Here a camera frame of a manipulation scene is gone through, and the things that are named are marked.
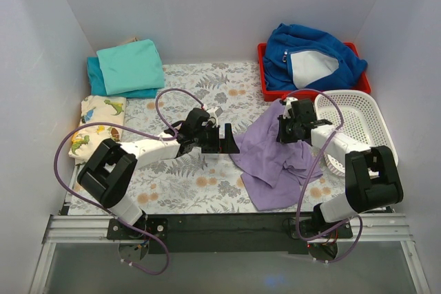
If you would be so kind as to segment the purple t shirt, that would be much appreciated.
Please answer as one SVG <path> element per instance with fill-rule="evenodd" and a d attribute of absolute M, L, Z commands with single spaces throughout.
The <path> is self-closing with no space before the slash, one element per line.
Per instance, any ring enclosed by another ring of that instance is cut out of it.
<path fill-rule="evenodd" d="M 246 132 L 234 137 L 240 152 L 230 157 L 243 171 L 241 179 L 258 211 L 295 205 L 314 162 L 306 142 L 276 141 L 278 117 L 284 108 L 279 100 L 274 101 Z"/>

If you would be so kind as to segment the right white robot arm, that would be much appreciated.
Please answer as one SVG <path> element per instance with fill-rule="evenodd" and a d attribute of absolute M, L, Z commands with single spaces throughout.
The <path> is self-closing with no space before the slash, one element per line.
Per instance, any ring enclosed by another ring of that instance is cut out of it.
<path fill-rule="evenodd" d="M 345 192 L 317 204 L 307 224 L 320 237 L 331 235 L 337 224 L 372 209 L 402 202 L 404 191 L 392 150 L 371 147 L 339 131 L 339 126 L 318 119 L 309 99 L 287 97 L 278 117 L 276 141 L 282 144 L 309 143 L 332 155 L 345 168 Z"/>

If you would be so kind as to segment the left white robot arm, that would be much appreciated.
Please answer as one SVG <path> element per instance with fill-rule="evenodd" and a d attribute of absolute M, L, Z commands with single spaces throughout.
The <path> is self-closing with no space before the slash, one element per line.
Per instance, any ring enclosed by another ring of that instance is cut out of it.
<path fill-rule="evenodd" d="M 153 162 L 179 158 L 195 147 L 203 154 L 237 154 L 239 148 L 229 123 L 221 136 L 219 111 L 194 108 L 185 120 L 173 123 L 156 139 L 132 143 L 105 139 L 83 166 L 77 182 L 101 208 L 123 221 L 123 230 L 130 238 L 141 238 L 147 229 L 145 213 L 127 194 L 133 173 Z"/>

